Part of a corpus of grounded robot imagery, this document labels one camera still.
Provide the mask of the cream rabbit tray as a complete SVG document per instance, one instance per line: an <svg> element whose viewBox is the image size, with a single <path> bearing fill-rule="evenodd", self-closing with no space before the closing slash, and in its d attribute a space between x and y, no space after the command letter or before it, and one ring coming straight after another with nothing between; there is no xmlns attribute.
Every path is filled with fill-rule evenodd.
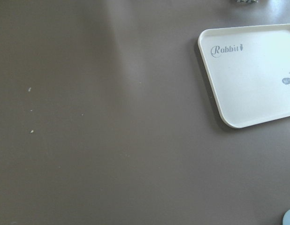
<svg viewBox="0 0 290 225"><path fill-rule="evenodd" d="M226 125L290 116L290 24L208 29L198 47Z"/></svg>

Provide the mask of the light blue plastic cup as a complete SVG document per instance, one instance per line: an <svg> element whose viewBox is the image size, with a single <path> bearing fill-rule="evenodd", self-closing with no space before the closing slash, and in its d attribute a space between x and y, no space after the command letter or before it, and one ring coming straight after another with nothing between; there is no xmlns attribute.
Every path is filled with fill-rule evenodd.
<svg viewBox="0 0 290 225"><path fill-rule="evenodd" d="M290 225L290 209L285 212L282 218L282 225Z"/></svg>

